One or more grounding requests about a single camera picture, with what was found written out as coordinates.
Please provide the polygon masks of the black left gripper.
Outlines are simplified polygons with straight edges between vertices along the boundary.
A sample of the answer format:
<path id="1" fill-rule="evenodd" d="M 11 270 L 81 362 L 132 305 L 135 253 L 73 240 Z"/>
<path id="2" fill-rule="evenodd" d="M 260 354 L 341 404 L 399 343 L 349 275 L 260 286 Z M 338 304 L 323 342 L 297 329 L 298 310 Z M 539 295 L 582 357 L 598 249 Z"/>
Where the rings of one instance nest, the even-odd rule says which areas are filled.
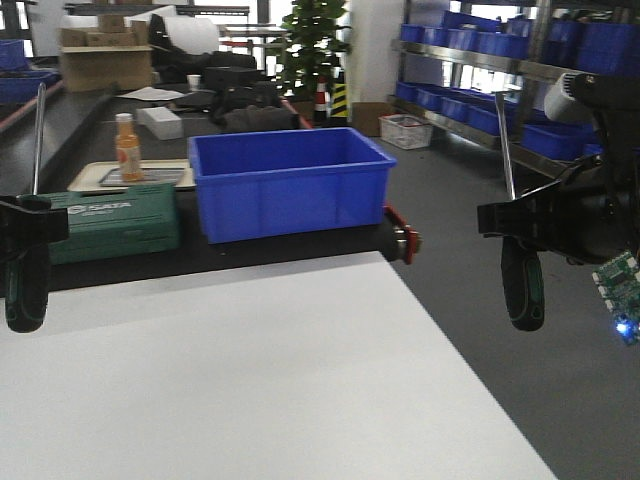
<path id="1" fill-rule="evenodd" d="M 65 207 L 53 207 L 49 198 L 39 195 L 1 196 L 2 264 L 18 254 L 18 243 L 54 243 L 68 237 L 69 223 Z"/>

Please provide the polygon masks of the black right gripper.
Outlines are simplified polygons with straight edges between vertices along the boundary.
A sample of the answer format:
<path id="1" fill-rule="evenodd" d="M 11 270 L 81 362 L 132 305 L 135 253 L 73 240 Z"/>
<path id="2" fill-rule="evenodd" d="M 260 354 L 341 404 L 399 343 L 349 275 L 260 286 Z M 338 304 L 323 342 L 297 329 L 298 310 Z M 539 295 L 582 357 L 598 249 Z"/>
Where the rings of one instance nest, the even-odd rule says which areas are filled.
<path id="1" fill-rule="evenodd" d="M 578 263 L 639 252 L 639 154 L 580 158 L 554 181 L 477 207 L 478 232 L 511 236 Z"/>

